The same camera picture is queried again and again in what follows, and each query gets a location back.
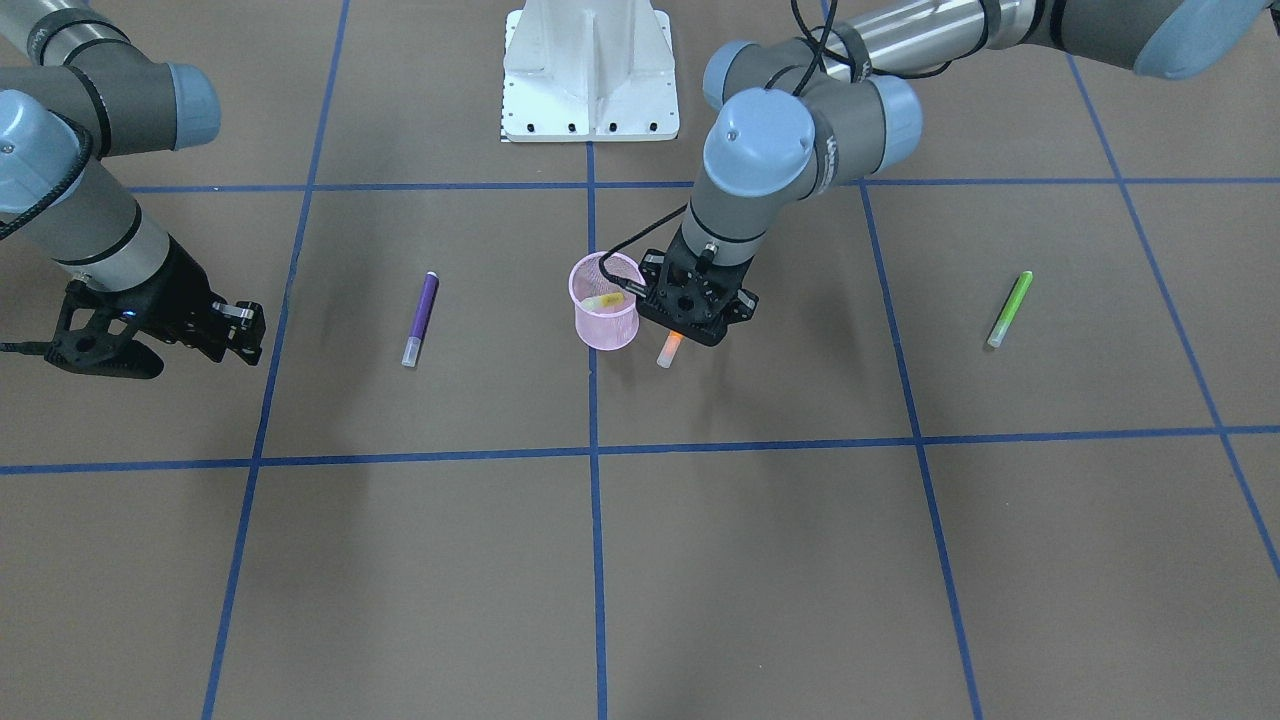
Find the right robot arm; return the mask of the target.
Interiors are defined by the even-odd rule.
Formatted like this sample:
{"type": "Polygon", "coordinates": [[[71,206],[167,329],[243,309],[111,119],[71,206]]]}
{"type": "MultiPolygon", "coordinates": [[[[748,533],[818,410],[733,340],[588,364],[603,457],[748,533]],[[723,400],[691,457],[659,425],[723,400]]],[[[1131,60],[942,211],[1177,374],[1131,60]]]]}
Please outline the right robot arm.
{"type": "Polygon", "coordinates": [[[262,356],[262,306],[215,293],[205,269],[105,167],[106,158],[212,142],[221,105],[201,69],[151,60],[82,1],[5,1],[3,37],[28,58],[3,70],[3,237],[70,275],[52,337],[6,342],[64,372],[152,379],[143,342],[214,363],[262,356]]]}

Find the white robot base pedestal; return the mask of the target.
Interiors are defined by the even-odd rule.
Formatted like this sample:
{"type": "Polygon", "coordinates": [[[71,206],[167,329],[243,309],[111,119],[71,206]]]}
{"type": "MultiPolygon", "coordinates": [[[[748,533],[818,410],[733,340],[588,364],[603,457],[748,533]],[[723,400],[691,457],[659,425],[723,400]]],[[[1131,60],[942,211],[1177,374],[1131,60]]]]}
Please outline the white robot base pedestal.
{"type": "Polygon", "coordinates": [[[669,14],[649,1],[526,1],[506,15],[500,140],[678,137],[669,14]]]}

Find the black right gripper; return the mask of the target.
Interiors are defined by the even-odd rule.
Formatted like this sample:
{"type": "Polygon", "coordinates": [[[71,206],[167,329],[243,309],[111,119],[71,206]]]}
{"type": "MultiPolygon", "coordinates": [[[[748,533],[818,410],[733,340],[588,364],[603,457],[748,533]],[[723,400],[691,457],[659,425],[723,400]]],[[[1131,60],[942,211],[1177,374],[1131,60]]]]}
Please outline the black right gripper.
{"type": "Polygon", "coordinates": [[[198,350],[214,363],[232,354],[257,366],[266,331],[264,307],[252,301],[225,301],[211,290],[205,269],[170,238],[160,269],[120,293],[120,320],[164,343],[198,350]]]}

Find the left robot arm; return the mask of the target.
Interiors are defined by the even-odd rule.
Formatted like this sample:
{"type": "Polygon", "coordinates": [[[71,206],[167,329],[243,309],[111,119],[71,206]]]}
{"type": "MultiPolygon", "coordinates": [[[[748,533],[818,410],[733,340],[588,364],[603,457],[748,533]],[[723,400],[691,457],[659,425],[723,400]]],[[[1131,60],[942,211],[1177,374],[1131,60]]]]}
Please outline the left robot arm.
{"type": "Polygon", "coordinates": [[[983,51],[1050,47],[1139,77],[1185,79],[1221,60],[1274,1],[901,1],[804,26],[774,46],[732,42],[703,91],[716,123],[671,246],[681,268],[741,272],[780,210],[909,158],[924,129],[914,79],[983,51]]]}

